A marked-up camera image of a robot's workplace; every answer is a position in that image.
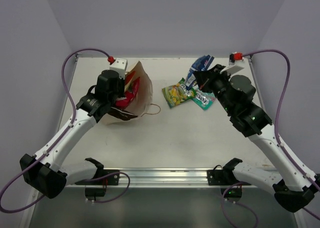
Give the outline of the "blue snack bag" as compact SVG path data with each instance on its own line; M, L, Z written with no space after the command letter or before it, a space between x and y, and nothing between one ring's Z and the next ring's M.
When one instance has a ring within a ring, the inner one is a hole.
M205 55L195 60L195 62L191 65L185 79L185 86L187 90L190 90L196 84L194 72L206 71L210 67L214 59L214 56Z

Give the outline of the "beige paper bag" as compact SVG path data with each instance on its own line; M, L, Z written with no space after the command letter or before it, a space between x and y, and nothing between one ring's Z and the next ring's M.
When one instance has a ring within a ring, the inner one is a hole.
M124 109L138 116L138 118L130 121L136 121L145 115L157 115L161 111L158 104L153 103L153 84L148 74L145 72L141 61L135 62L130 68L129 72L136 71L136 76L140 77L139 89L134 100ZM103 125L111 125L114 123L130 122L118 120L108 113L102 117L100 123Z

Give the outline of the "brown chips bag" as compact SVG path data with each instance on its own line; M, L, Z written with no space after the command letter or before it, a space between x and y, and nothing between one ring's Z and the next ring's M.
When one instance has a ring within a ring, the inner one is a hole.
M137 115L126 110L118 109L116 107L112 107L108 112L108 115L121 121L130 121L132 119L138 118Z

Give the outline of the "teal snack bag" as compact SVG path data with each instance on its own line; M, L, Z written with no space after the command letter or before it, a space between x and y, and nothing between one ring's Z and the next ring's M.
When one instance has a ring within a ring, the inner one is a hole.
M198 88L198 86L195 86L194 90L196 92L196 95L192 98L192 100L203 110L207 110L208 108L210 108L216 100L216 97L213 93L202 92Z

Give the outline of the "red snack bag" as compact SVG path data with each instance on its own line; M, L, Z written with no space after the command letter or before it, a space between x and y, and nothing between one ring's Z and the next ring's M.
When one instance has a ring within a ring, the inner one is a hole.
M124 97L116 100L115 106L121 109L126 108L137 96L140 87L140 77L136 71L131 71L125 76Z

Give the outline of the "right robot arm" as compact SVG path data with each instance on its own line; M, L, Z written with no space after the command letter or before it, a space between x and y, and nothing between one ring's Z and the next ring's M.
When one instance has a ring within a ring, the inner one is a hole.
M320 186L320 176L297 158L285 143L277 143L275 126L267 113L253 102L256 88L243 75L230 75L222 65L194 73L201 91L213 93L227 112L233 127L254 143L277 169L271 173L234 158L223 168L228 184L245 182L272 194L289 212L307 206Z

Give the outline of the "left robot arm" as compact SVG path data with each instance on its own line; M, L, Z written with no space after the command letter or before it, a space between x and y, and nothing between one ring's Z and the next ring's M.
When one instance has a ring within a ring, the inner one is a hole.
M65 186L89 180L99 184L104 178L104 166L93 158L71 166L63 166L65 158L79 140L111 110L116 99L124 93L124 80L118 72L104 70L91 86L94 93L87 92L76 106L62 129L33 156L25 154L19 161L27 184L47 198L58 196Z

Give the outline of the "green yellow candy bag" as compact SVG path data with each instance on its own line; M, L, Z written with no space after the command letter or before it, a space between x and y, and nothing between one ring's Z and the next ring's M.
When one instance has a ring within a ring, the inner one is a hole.
M184 78L181 78L175 85L162 88L161 91L170 108L176 107L196 96L194 88L187 89Z

